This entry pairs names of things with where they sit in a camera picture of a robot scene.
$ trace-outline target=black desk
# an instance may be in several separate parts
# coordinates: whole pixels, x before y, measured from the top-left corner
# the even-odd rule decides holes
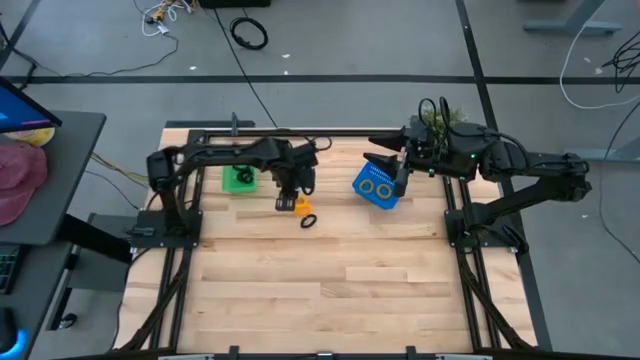
[[[28,249],[13,291],[9,295],[0,295],[0,305],[13,310],[18,327],[28,331],[27,349],[22,355],[25,359],[31,352],[67,265],[72,242],[78,244],[77,239],[70,239],[73,236],[64,233],[76,233],[78,226],[89,227],[66,215],[66,212],[106,119],[104,114],[96,113],[55,114],[64,124],[57,129],[51,142],[43,147],[49,166],[47,181],[36,191],[20,218],[0,228],[0,240],[3,242],[19,241],[24,236],[50,241],[48,245]],[[0,136],[0,143],[8,141]]]

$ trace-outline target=green block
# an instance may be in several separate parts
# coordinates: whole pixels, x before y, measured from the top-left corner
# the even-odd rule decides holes
[[[231,194],[241,194],[256,191],[256,168],[249,166],[251,174],[253,175],[253,181],[245,184],[238,181],[239,171],[234,169],[233,166],[225,166],[222,168],[222,191]]]

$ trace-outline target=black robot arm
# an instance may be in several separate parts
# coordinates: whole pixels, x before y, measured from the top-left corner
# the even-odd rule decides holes
[[[464,228],[472,230],[543,201],[582,200],[591,190],[585,179],[589,165],[577,155],[527,152],[516,139],[486,126],[473,123],[449,126],[446,113],[445,110],[446,127],[440,136],[421,119],[414,118],[409,127],[396,133],[369,138],[376,145],[401,152],[400,156],[364,154],[395,179],[396,196],[404,196],[409,175],[414,171],[454,177],[463,182],[474,180],[478,172],[492,182],[512,176],[538,178],[534,185],[490,203],[465,206]]]
[[[293,211],[298,189],[310,195],[315,187],[318,149],[313,141],[293,147],[289,140],[263,137],[247,145],[188,144],[167,147],[147,158],[149,184],[162,200],[169,235],[186,235],[189,222],[176,188],[200,167],[247,165],[270,171],[280,187],[276,210]]]

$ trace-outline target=orange object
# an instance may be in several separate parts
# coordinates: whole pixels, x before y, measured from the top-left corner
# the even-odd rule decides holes
[[[306,196],[300,195],[296,199],[296,207],[293,212],[298,216],[307,216],[311,214],[311,204]]]

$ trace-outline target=wooden tabletop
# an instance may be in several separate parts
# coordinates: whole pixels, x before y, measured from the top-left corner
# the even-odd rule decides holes
[[[188,131],[165,129],[161,147],[184,144]],[[402,353],[408,345],[427,353],[471,351],[442,181],[416,173],[396,208],[382,210],[351,187],[367,151],[387,153],[366,138],[337,137],[318,154],[310,197],[318,222],[310,229],[275,211],[278,189],[269,173],[258,176],[255,193],[231,195],[221,190],[221,168],[206,170],[179,352],[227,352],[231,345],[244,353]],[[481,179],[469,189],[473,201],[499,196]],[[535,344],[514,255],[505,248],[483,254],[496,306]],[[155,305],[164,255],[151,250],[131,269],[116,346]],[[476,307],[488,345],[478,301]],[[163,328],[161,345],[169,332]]]

